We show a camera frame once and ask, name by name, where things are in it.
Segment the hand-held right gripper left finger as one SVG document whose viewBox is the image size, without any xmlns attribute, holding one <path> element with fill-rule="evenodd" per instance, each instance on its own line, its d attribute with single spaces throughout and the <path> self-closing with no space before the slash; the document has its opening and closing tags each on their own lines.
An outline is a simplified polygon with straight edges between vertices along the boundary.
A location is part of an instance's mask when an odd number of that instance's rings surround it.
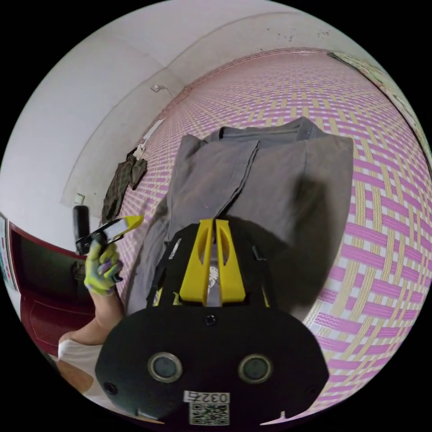
<svg viewBox="0 0 432 432">
<path fill-rule="evenodd" d="M 201 220 L 195 232 L 180 297 L 185 302 L 207 302 L 213 219 Z"/>
</svg>

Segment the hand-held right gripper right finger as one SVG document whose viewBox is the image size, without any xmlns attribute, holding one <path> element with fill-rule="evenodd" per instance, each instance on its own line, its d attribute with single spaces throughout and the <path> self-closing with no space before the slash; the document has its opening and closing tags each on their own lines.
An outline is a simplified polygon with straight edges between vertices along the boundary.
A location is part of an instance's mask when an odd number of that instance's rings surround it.
<svg viewBox="0 0 432 432">
<path fill-rule="evenodd" d="M 221 302 L 244 302 L 246 293 L 229 222 L 216 219 L 216 244 Z"/>
</svg>

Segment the person's left hand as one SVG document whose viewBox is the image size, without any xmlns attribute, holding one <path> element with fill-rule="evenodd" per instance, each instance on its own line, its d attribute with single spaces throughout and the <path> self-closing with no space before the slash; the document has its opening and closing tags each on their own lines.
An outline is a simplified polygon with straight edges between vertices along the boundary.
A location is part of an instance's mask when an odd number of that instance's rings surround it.
<svg viewBox="0 0 432 432">
<path fill-rule="evenodd" d="M 115 293 L 114 278 L 122 268 L 123 263 L 114 243 L 104 247 L 93 240 L 85 261 L 84 285 L 92 294 L 111 296 Z"/>
</svg>

